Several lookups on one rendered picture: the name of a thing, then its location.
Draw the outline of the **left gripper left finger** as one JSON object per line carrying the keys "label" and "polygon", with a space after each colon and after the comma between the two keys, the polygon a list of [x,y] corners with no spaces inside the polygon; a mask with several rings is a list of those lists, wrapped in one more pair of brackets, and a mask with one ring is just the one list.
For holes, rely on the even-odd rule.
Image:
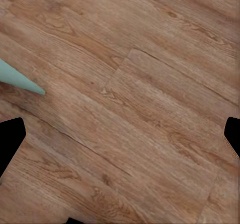
{"label": "left gripper left finger", "polygon": [[21,117],[0,123],[0,177],[26,136]]}

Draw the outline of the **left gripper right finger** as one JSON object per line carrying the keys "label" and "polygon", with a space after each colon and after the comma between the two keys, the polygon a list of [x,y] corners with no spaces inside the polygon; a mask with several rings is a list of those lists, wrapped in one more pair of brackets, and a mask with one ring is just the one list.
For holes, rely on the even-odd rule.
{"label": "left gripper right finger", "polygon": [[224,135],[240,157],[240,119],[228,117]]}

